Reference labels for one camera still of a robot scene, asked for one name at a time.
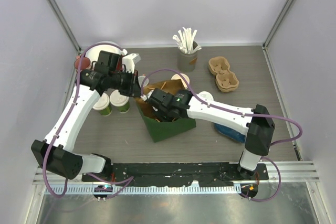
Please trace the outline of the blue leaf-shaped dish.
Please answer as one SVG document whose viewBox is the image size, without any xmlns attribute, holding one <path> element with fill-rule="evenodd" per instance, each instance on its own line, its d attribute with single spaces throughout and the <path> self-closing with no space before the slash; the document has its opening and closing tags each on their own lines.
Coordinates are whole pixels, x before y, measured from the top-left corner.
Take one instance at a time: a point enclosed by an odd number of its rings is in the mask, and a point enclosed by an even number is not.
<svg viewBox="0 0 336 224">
<path fill-rule="evenodd" d="M 245 135 L 243 135 L 243 134 L 239 133 L 238 131 L 235 131 L 235 130 L 229 128 L 229 127 L 226 127 L 224 125 L 220 125 L 220 124 L 216 124 L 216 123 L 213 123 L 213 124 L 214 124 L 215 130 L 218 133 L 220 133 L 220 134 L 222 134 L 222 135 L 224 135 L 224 136 L 226 136 L 226 137 L 228 137 L 228 138 L 230 138 L 230 139 L 232 139 L 232 140 L 234 140 L 238 143 L 245 144 Z"/>
</svg>

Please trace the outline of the grey straw holder cup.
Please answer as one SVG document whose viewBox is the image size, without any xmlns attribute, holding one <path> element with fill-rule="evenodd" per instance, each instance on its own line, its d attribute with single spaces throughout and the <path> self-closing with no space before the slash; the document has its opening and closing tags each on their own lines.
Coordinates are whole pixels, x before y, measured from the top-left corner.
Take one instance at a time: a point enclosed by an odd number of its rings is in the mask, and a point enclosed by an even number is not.
<svg viewBox="0 0 336 224">
<path fill-rule="evenodd" d="M 177 54 L 177 68 L 180 72 L 192 72 L 196 67 L 198 51 L 191 54 L 185 54 L 182 50 L 178 49 Z"/>
</svg>

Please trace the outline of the stack of white lids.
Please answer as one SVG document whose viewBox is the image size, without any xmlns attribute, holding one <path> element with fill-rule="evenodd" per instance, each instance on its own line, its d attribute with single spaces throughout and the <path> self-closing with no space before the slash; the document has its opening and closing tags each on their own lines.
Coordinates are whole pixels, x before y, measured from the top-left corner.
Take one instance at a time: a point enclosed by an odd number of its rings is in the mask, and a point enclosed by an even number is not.
<svg viewBox="0 0 336 224">
<path fill-rule="evenodd" d="M 206 99 L 206 100 L 209 100 L 209 101 L 213 101 L 214 98 L 212 96 L 211 93 L 207 92 L 207 91 L 202 91 L 200 93 L 197 94 L 199 97 L 203 98 L 203 99 Z"/>
</svg>

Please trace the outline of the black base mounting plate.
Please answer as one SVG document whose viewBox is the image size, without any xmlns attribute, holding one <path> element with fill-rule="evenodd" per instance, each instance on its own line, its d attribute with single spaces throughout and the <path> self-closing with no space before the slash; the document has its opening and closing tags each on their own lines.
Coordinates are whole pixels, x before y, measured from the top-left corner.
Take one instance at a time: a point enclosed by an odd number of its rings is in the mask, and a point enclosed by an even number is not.
<svg viewBox="0 0 336 224">
<path fill-rule="evenodd" d="M 200 187 L 231 186 L 234 181 L 268 180 L 265 164 L 246 172 L 236 163 L 114 163 L 95 176 L 113 182 L 133 177 L 133 187 L 188 187 L 197 181 Z"/>
</svg>

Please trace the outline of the white paper plate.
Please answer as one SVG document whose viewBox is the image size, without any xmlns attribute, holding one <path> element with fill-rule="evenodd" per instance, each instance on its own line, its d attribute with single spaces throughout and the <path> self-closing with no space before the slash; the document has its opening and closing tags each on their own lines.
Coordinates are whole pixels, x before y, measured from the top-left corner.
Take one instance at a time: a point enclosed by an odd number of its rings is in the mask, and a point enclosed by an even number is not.
<svg viewBox="0 0 336 224">
<path fill-rule="evenodd" d="M 115 46 L 107 45 L 107 43 L 114 44 L 114 45 L 118 45 L 118 44 L 112 41 L 102 41 L 101 43 L 102 45 L 92 47 L 86 52 L 85 57 L 90 59 L 91 62 L 98 61 L 100 51 L 106 51 L 106 52 L 111 52 L 117 55 L 121 55 L 122 50 L 120 50 L 119 48 Z"/>
</svg>

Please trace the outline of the white wrapped straws bundle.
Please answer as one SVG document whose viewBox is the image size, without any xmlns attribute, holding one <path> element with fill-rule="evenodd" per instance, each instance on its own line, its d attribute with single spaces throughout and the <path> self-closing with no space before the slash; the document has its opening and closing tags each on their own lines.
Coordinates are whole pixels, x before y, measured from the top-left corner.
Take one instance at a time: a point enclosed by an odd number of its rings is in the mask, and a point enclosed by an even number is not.
<svg viewBox="0 0 336 224">
<path fill-rule="evenodd" d="M 194 47 L 195 37 L 198 30 L 193 30 L 192 28 L 182 28 L 183 31 L 179 30 L 177 35 L 173 35 L 172 39 L 175 40 L 178 49 L 187 55 L 198 52 L 202 49 L 200 45 Z"/>
</svg>

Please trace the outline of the red round tray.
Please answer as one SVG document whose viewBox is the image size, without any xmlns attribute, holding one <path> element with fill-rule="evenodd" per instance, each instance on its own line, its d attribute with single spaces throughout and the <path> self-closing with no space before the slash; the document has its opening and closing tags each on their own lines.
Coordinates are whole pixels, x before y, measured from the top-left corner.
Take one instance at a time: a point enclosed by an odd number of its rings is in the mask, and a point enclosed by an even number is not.
<svg viewBox="0 0 336 224">
<path fill-rule="evenodd" d="M 124 51 L 120 52 L 120 55 L 118 57 L 118 62 L 117 62 L 117 66 L 116 66 L 116 71 L 122 71 L 123 70 L 123 63 L 122 63 L 122 59 L 123 57 L 126 55 L 127 53 L 125 53 Z"/>
</svg>

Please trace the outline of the green paper bag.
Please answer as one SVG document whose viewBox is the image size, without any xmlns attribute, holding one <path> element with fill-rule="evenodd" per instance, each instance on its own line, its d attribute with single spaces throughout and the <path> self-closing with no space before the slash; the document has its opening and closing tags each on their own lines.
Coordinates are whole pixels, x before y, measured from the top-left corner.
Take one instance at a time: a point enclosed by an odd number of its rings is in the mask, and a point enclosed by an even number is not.
<svg viewBox="0 0 336 224">
<path fill-rule="evenodd" d="M 148 94 L 155 88 L 175 95 L 178 91 L 183 90 L 184 86 L 180 80 L 165 80 L 144 86 L 143 93 Z M 159 115 L 158 111 L 154 110 L 151 105 L 141 98 L 136 98 L 135 102 L 147 131 L 155 143 L 177 136 L 196 127 L 194 119 L 170 118 Z"/>
</svg>

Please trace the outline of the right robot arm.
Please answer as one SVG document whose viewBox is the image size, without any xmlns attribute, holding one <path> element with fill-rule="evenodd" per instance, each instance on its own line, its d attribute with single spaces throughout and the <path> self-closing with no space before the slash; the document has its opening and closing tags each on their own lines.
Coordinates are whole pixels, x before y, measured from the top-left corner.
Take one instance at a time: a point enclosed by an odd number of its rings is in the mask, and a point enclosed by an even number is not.
<svg viewBox="0 0 336 224">
<path fill-rule="evenodd" d="M 222 125 L 225 135 L 230 138 L 243 138 L 245 146 L 237 166 L 237 173 L 242 179 L 252 178 L 260 158 L 268 155 L 275 124 L 271 118 L 264 117 L 268 115 L 268 110 L 262 105 L 254 109 L 240 108 L 202 98 L 189 90 L 179 90 L 173 95 L 159 88 L 141 98 L 164 122 L 200 119 Z"/>
</svg>

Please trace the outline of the stack of green paper cups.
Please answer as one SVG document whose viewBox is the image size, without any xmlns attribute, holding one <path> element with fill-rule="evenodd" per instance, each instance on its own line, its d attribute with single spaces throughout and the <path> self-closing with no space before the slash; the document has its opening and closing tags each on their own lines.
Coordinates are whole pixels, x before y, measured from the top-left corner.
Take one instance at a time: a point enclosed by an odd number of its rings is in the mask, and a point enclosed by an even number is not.
<svg viewBox="0 0 336 224">
<path fill-rule="evenodd" d="M 181 80 L 184 89 L 188 89 L 188 85 L 190 84 L 190 79 L 189 79 L 189 77 L 188 77 L 186 74 L 184 74 L 184 73 L 181 73 L 181 74 L 174 74 L 174 75 L 171 77 L 171 80 Z"/>
</svg>

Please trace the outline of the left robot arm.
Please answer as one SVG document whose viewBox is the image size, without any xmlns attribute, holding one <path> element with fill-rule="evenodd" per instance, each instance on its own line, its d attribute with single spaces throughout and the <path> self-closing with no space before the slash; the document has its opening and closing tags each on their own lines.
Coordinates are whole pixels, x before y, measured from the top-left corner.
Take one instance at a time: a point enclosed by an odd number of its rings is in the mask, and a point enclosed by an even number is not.
<svg viewBox="0 0 336 224">
<path fill-rule="evenodd" d="M 34 140 L 31 150 L 42 169 L 66 179 L 93 173 L 105 182 L 112 174 L 111 160 L 98 154 L 75 154 L 77 136 L 93 106 L 108 89 L 118 90 L 126 97 L 139 97 L 141 88 L 135 64 L 139 54 L 120 54 L 101 51 L 94 69 L 77 73 L 77 83 L 71 98 L 52 130 L 44 140 Z"/>
</svg>

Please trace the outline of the white cup lid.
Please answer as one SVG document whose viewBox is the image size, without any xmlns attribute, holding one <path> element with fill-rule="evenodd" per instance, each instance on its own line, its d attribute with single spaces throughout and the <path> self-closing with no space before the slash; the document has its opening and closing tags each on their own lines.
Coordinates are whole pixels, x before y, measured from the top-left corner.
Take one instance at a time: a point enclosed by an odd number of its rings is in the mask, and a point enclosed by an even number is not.
<svg viewBox="0 0 336 224">
<path fill-rule="evenodd" d="M 126 105 L 128 102 L 129 102 L 129 97 L 121 95 L 118 90 L 114 90 L 110 94 L 110 103 L 113 106 L 121 107 L 121 106 Z"/>
<path fill-rule="evenodd" d="M 92 107 L 96 111 L 102 111 L 110 105 L 109 96 L 106 93 L 103 93 L 99 100 Z"/>
</svg>

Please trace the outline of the cardboard cup carrier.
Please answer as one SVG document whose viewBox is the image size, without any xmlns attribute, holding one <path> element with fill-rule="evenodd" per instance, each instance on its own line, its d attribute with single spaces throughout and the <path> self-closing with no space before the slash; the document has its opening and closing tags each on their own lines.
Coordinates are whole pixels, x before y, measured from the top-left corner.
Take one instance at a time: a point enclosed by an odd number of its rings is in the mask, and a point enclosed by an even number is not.
<svg viewBox="0 0 336 224">
<path fill-rule="evenodd" d="M 230 70 L 230 64 L 225 57 L 214 57 L 208 61 L 208 68 L 215 76 L 215 83 L 221 92 L 231 92 L 238 88 L 239 80 Z"/>
</svg>

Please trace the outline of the floral pink tumbler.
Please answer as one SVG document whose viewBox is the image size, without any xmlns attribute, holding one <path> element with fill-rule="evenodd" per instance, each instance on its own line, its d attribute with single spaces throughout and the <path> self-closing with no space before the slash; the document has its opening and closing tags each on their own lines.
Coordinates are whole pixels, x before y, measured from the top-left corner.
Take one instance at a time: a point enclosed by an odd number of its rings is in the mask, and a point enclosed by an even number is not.
<svg viewBox="0 0 336 224">
<path fill-rule="evenodd" d="M 74 62 L 74 68 L 76 71 L 78 69 L 83 70 L 83 69 L 89 69 L 91 67 L 91 61 L 87 57 L 81 58 L 80 56 L 76 57 L 76 60 Z"/>
</svg>

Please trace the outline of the green paper cup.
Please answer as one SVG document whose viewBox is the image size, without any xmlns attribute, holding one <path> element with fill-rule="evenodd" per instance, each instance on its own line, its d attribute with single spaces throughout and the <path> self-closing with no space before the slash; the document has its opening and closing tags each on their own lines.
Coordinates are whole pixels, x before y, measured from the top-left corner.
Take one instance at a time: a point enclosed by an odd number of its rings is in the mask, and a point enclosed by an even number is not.
<svg viewBox="0 0 336 224">
<path fill-rule="evenodd" d="M 95 108 L 95 110 L 102 116 L 108 116 L 112 112 L 112 107 L 108 105 L 106 108 Z"/>
<path fill-rule="evenodd" d="M 130 103 L 128 101 L 123 105 L 116 106 L 116 108 L 120 113 L 127 113 L 130 109 Z"/>
</svg>

